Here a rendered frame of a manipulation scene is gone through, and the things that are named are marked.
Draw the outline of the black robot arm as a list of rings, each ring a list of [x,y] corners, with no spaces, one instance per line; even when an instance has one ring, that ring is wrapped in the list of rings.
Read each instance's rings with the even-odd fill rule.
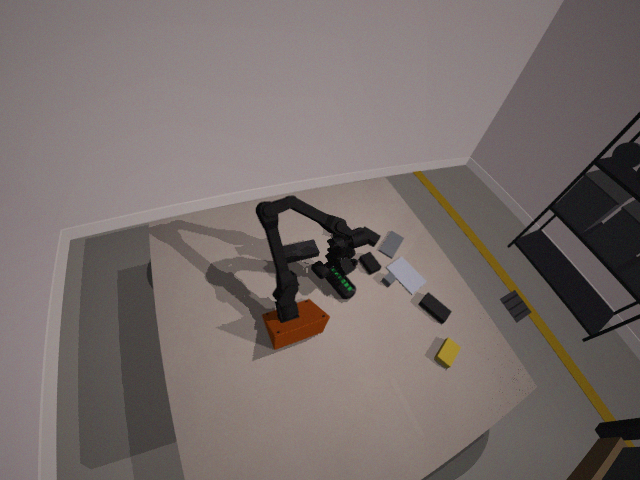
[[[265,201],[256,206],[256,214],[265,229],[276,270],[275,280],[277,287],[272,295],[277,300],[275,305],[277,316],[281,323],[299,318],[295,294],[298,292],[298,286],[300,285],[297,282],[297,275],[289,271],[278,231],[278,213],[288,209],[314,220],[329,233],[337,234],[337,236],[327,240],[334,255],[343,255],[347,247],[354,249],[368,244],[368,237],[363,228],[359,227],[351,230],[344,219],[326,214],[294,195],[274,201]],[[341,234],[346,236],[341,236]],[[333,264],[334,267],[339,269],[342,276],[353,272],[357,265],[357,259],[348,258],[348,254]]]

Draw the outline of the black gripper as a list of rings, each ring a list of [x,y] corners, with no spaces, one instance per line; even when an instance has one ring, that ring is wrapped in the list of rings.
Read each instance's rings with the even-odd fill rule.
[[[327,258],[328,262],[323,264],[321,261],[317,261],[316,263],[314,263],[311,267],[311,270],[320,278],[323,279],[326,276],[328,276],[330,274],[329,269],[333,266],[333,264],[338,261],[341,258],[344,258],[345,255],[348,254],[348,258],[352,258],[355,256],[356,252],[354,249],[351,249],[350,247],[347,247],[346,252],[341,255],[341,256],[337,256],[334,255],[331,250],[330,247],[327,249],[327,251],[329,252],[328,254],[325,255],[325,257]]]

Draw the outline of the yellow block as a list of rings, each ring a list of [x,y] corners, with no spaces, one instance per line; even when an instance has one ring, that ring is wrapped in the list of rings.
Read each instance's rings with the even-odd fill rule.
[[[460,350],[460,346],[453,342],[451,338],[447,338],[436,353],[434,359],[437,359],[445,368],[450,368],[456,355]]]

